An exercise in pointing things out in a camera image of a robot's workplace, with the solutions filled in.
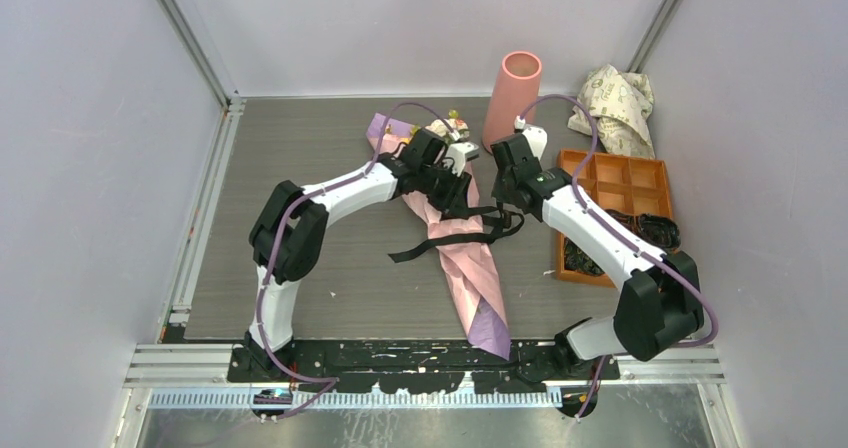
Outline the pink flower bouquet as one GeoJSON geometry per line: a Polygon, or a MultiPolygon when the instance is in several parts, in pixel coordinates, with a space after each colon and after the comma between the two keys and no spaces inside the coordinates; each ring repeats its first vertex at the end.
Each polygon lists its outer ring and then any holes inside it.
{"type": "MultiPolygon", "coordinates": [[[[384,118],[385,115],[375,113],[366,130],[366,137],[372,147],[376,146],[378,131],[384,118]]],[[[381,152],[394,151],[400,142],[408,142],[413,125],[390,119],[386,129],[389,131],[383,138],[381,152]]],[[[477,207],[480,194],[470,163],[466,165],[465,171],[472,176],[468,194],[469,206],[477,207]]],[[[427,228],[426,239],[451,233],[484,230],[479,217],[443,220],[442,214],[418,192],[402,195],[402,199],[410,210],[423,220],[427,228]]],[[[433,248],[424,254],[436,250],[468,342],[476,348],[508,360],[512,340],[506,321],[500,277],[490,245],[463,243],[433,248]]]]}

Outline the black ribbon with gold text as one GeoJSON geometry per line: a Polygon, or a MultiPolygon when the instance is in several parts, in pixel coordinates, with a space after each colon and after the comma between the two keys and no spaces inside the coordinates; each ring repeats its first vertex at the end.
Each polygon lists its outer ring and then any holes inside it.
{"type": "Polygon", "coordinates": [[[518,233],[525,223],[523,213],[508,210],[500,202],[497,202],[494,206],[470,208],[469,212],[473,217],[479,217],[482,225],[490,228],[490,231],[451,233],[437,238],[428,238],[410,250],[389,253],[389,258],[394,263],[403,263],[418,258],[430,249],[437,247],[463,243],[491,245],[499,239],[518,233]]]}

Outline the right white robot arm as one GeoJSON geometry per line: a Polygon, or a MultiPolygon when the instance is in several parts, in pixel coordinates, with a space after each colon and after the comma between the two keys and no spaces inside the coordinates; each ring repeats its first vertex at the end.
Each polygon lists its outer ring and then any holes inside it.
{"type": "Polygon", "coordinates": [[[555,352],[558,371],[582,377],[602,355],[649,361],[671,347],[694,347],[706,307],[697,266],[682,251],[667,253],[629,231],[598,206],[578,177],[545,169],[547,134],[527,128],[491,146],[497,165],[493,197],[562,233],[598,265],[618,290],[613,315],[588,319],[564,332],[555,352]]]}

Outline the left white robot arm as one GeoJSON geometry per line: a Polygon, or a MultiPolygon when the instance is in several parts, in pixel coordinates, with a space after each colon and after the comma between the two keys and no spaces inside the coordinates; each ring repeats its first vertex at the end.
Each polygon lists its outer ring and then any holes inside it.
{"type": "Polygon", "coordinates": [[[284,348],[293,338],[293,310],[300,282],[319,260],[328,227],[355,212],[418,192],[438,212],[469,218],[469,161],[479,155],[468,141],[446,143],[422,130],[395,152],[382,152],[363,167],[328,182],[298,186],[286,180],[273,190],[249,234],[259,276],[254,320],[249,328],[252,366],[269,381],[292,365],[284,348]]]}

